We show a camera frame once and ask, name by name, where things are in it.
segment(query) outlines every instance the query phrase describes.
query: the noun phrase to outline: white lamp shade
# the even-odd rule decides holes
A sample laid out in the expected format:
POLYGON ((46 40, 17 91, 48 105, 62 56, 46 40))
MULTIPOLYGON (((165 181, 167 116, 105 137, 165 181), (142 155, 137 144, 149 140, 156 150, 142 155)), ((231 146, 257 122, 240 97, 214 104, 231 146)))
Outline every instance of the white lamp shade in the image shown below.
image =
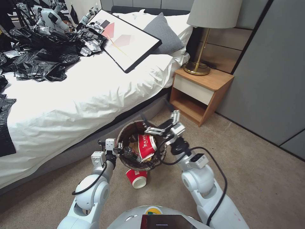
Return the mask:
POLYGON ((188 17, 189 25, 205 28, 236 26, 242 0, 195 0, 188 17))

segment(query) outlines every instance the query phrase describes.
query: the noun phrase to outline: floor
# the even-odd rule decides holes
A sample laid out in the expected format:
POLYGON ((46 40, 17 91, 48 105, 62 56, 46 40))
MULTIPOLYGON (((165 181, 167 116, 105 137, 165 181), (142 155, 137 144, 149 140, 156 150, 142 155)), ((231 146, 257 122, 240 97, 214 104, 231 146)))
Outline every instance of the floor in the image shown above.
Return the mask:
MULTIPOLYGON (((153 121, 169 117, 164 109, 153 121)), ((198 127, 185 117, 185 139, 214 155, 228 179, 228 196, 250 228, 305 228, 305 163, 243 128, 214 114, 198 127)), ((168 151, 166 160, 173 160, 168 151)), ((216 180, 223 179, 210 161, 216 180)), ((90 158, 38 177, 0 196, 0 228, 56 228, 71 206, 77 184, 92 170, 90 158)), ((123 211, 140 205, 162 205, 199 219, 196 205, 177 166, 149 172, 148 184, 132 188, 117 161, 111 193, 100 217, 104 229, 123 211)))

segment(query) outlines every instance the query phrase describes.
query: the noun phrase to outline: framed picture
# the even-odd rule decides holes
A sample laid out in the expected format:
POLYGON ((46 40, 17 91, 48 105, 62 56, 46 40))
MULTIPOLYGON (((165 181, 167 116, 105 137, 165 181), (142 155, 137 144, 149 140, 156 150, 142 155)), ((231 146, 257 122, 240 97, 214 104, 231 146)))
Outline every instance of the framed picture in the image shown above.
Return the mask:
POLYGON ((129 24, 128 22, 100 10, 91 20, 98 21, 104 28, 108 42, 104 46, 106 53, 125 72, 129 73, 162 42, 149 33, 129 24))

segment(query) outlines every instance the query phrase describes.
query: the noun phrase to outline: bed frame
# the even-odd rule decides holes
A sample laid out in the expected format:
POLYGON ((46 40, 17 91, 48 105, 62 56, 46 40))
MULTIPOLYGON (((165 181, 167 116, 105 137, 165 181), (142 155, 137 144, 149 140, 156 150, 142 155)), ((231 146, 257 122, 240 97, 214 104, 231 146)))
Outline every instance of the bed frame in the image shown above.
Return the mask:
MULTIPOLYGON (((113 6, 112 13, 130 13, 140 11, 143 8, 139 7, 125 7, 125 6, 113 6)), ((155 9, 147 8, 145 12, 158 15, 163 12, 164 16, 172 15, 184 15, 188 14, 187 10, 170 10, 170 9, 155 9)), ((192 43, 193 39, 198 37, 196 29, 193 30, 190 41, 186 47, 187 51, 191 54, 194 53, 193 46, 189 45, 192 43)), ((55 169, 61 168, 87 156, 90 156, 94 151, 100 150, 98 145, 98 140, 104 140, 106 138, 117 137, 121 129, 130 123, 131 121, 141 120, 140 114, 144 114, 147 119, 153 118, 163 107, 164 99, 169 100, 170 88, 162 89, 157 95, 144 101, 143 103, 137 105, 129 111, 126 111, 119 116, 117 116, 111 123, 103 126, 93 134, 87 136, 84 140, 66 149, 61 154, 55 156, 54 158, 48 160, 43 165, 41 165, 33 174, 23 179, 20 179, 10 185, 0 189, 0 195, 18 187, 19 185, 30 181, 36 177, 39 177, 47 172, 53 171, 55 169)))

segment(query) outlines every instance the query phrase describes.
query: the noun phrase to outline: white duvet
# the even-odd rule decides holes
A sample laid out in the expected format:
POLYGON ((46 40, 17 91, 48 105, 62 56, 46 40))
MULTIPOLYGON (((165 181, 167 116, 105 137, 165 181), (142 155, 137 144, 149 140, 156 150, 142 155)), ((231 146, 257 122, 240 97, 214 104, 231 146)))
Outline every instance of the white duvet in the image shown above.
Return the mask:
POLYGON ((156 95, 186 60, 150 55, 125 74, 101 53, 82 57, 66 70, 62 82, 17 81, 13 73, 6 73, 9 84, 3 93, 17 99, 7 120, 17 153, 0 157, 0 188, 29 176, 119 114, 156 95))

